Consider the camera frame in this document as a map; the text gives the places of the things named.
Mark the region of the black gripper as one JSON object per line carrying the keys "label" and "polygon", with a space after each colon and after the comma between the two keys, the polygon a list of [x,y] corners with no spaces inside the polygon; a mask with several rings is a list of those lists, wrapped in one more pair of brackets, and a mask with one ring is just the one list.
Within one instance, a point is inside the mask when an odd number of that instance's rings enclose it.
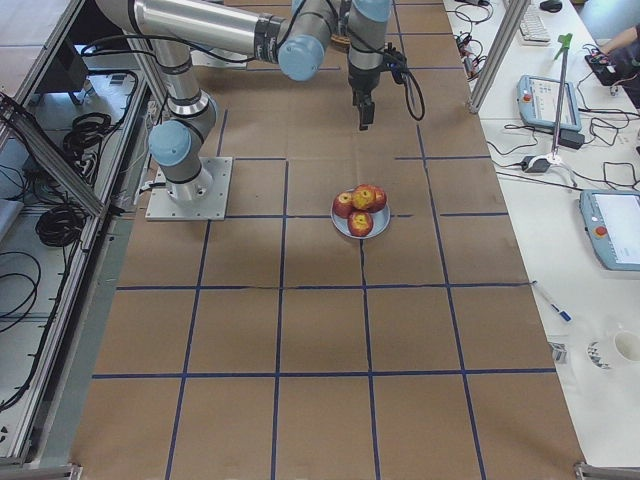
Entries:
{"label": "black gripper", "polygon": [[373,90],[379,85],[381,67],[361,69],[354,64],[348,65],[348,82],[352,90],[352,105],[357,106],[359,130],[366,131],[374,122],[375,102]]}

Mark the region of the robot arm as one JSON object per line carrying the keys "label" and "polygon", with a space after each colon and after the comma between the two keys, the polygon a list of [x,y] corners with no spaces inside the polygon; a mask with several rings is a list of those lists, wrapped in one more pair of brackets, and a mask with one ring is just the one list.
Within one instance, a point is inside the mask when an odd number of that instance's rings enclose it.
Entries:
{"label": "robot arm", "polygon": [[208,1],[100,1],[97,6],[124,32],[151,43],[172,118],[152,130],[149,147],[167,195],[177,204],[205,198],[216,178],[199,157],[217,106],[193,75],[196,47],[273,63],[289,79],[307,81],[322,65],[332,36],[343,33],[349,41],[348,82],[359,127],[365,130],[373,123],[372,92],[386,68],[387,1],[295,1],[289,19]]}

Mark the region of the person forearm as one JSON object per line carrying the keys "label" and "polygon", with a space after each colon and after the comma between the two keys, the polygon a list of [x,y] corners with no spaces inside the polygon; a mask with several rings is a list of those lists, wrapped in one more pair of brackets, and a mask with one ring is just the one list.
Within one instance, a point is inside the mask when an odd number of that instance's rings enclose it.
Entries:
{"label": "person forearm", "polygon": [[618,35],[616,35],[606,43],[604,43],[602,46],[599,47],[599,49],[603,54],[609,55],[611,52],[614,52],[615,50],[628,47],[633,42],[637,41],[638,38],[639,38],[638,27],[637,26],[630,27],[622,31],[621,33],[619,33]]}

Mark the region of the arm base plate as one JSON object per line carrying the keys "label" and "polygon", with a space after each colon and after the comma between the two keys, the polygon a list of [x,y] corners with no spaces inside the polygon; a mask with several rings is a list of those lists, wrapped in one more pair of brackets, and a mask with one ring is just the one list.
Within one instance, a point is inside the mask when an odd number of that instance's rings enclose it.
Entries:
{"label": "arm base plate", "polygon": [[158,170],[147,205],[149,221],[223,221],[232,177],[232,157],[201,158],[199,176],[190,183],[169,182]]}
{"label": "arm base plate", "polygon": [[211,50],[190,49],[194,66],[217,69],[244,69],[247,66],[248,56],[213,48]]}

